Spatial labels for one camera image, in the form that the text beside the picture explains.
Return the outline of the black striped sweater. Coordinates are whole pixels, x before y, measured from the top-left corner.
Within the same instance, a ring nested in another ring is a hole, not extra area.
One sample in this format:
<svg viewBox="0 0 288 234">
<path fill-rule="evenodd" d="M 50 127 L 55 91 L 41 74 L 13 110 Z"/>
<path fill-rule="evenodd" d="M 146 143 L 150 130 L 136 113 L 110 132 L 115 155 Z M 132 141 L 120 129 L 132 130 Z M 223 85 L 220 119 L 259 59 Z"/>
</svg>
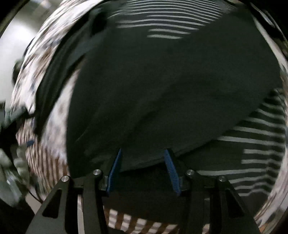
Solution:
<svg viewBox="0 0 288 234">
<path fill-rule="evenodd" d="M 72 176 L 122 152 L 106 203 L 122 213 L 172 219 L 180 211 L 164 163 L 226 176 L 255 215 L 285 153 L 277 58 L 256 23 L 281 33 L 256 1 L 108 1 L 60 40 L 36 92 L 34 133 L 76 68 L 64 148 Z"/>
</svg>

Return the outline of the floral bed blanket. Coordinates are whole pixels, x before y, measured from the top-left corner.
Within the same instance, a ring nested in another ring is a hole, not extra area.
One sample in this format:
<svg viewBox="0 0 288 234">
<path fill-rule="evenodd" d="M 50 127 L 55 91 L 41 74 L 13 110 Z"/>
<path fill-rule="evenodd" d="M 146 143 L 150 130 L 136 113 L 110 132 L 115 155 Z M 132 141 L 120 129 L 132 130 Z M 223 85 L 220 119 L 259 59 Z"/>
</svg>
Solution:
<svg viewBox="0 0 288 234">
<path fill-rule="evenodd" d="M 287 188 L 287 36 L 251 1 L 63 1 L 13 109 L 41 199 L 63 176 L 109 233 L 260 233 Z"/>
</svg>

